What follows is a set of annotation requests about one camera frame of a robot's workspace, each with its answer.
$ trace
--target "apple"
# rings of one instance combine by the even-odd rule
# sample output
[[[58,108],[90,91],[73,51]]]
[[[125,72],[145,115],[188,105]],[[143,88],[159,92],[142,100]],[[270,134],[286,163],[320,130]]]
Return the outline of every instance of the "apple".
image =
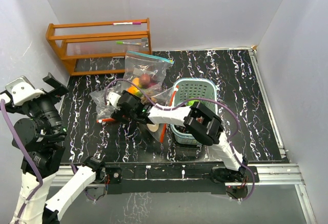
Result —
[[[139,82],[142,88],[148,88],[149,84],[150,84],[150,75],[148,74],[142,74],[139,78]]]

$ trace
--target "orange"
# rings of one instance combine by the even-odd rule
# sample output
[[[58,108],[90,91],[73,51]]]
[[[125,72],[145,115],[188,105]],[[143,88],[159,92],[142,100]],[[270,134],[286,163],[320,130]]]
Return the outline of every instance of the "orange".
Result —
[[[142,93],[138,90],[138,88],[136,88],[135,86],[131,86],[129,89],[128,89],[128,92],[130,92],[131,94],[133,95],[136,95],[137,97],[141,97],[142,96]]]

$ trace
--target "green basket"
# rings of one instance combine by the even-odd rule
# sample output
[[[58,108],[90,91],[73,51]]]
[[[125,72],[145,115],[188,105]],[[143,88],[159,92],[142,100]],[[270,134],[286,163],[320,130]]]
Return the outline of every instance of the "green basket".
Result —
[[[176,88],[177,86],[178,90],[173,98],[173,106],[177,106],[183,101],[194,97],[209,98],[217,101],[216,87],[213,82],[208,79],[182,78],[179,79],[176,83],[174,83],[173,88]],[[215,114],[218,114],[217,105],[206,101],[202,101],[202,103],[204,103],[204,105],[210,110],[215,112]],[[178,130],[176,130],[174,125],[171,125],[171,129],[178,143],[183,145],[201,145],[201,143],[195,140],[195,138],[191,134],[179,132]]]

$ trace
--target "plastic bag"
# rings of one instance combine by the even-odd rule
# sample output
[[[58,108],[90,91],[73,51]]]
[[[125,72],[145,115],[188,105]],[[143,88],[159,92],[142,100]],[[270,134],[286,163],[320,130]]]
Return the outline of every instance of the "plastic bag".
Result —
[[[117,92],[118,89],[119,86],[114,86],[113,88],[109,88],[108,91]],[[90,93],[91,98],[96,103],[97,121],[99,123],[102,122],[103,119],[109,119],[115,110],[114,106],[105,105],[104,94],[105,90],[101,90],[99,92],[94,91]]]
[[[160,105],[170,106],[172,104],[173,96],[175,95],[176,90],[173,90],[173,87],[158,93],[151,97],[151,99]],[[157,124],[157,125],[142,125],[145,129],[149,131],[149,133],[153,136],[153,138],[161,143],[164,141],[165,132],[167,128],[167,124]]]
[[[162,57],[127,51],[123,78],[133,82],[144,91],[156,85],[160,87],[161,91],[166,70],[173,63],[173,61]],[[136,96],[142,95],[137,88],[131,86],[128,82],[122,83],[121,90],[127,90]]]
[[[173,61],[162,57],[128,51],[125,57],[125,74],[123,79],[129,80],[142,88],[144,93],[149,97],[160,95],[162,93],[162,83],[166,76],[166,70],[173,63]],[[143,97],[143,94],[135,86],[123,81],[109,88],[107,93],[111,91],[121,93],[123,90],[127,90],[140,98]],[[111,105],[105,105],[105,91],[92,92],[90,95],[96,103],[97,120],[111,118],[115,109]],[[159,100],[164,101],[164,99],[164,96],[159,96]]]

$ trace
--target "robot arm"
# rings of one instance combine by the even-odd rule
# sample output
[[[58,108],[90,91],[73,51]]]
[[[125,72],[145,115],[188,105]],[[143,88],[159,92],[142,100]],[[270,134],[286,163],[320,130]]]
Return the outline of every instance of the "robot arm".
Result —
[[[172,107],[142,104],[140,98],[124,91],[122,96],[109,93],[108,101],[116,109],[113,119],[126,122],[131,118],[142,124],[173,124],[186,127],[194,138],[203,145],[212,146],[223,160],[230,178],[241,179],[245,169],[240,162],[247,165],[242,155],[229,145],[223,132],[222,120],[204,104],[195,102],[192,106],[180,107],[172,111]]]
[[[0,93],[0,99],[5,101],[6,111],[29,117],[18,120],[14,128],[42,179],[40,184],[25,154],[22,163],[22,187],[11,224],[58,224],[69,205],[85,187],[95,179],[103,178],[101,174],[105,164],[89,157],[71,180],[46,201],[65,150],[58,143],[64,141],[66,128],[54,105],[68,89],[50,73],[43,80],[54,89],[50,92],[35,89],[22,76],[7,84],[6,90]],[[19,147],[15,139],[12,144]]]

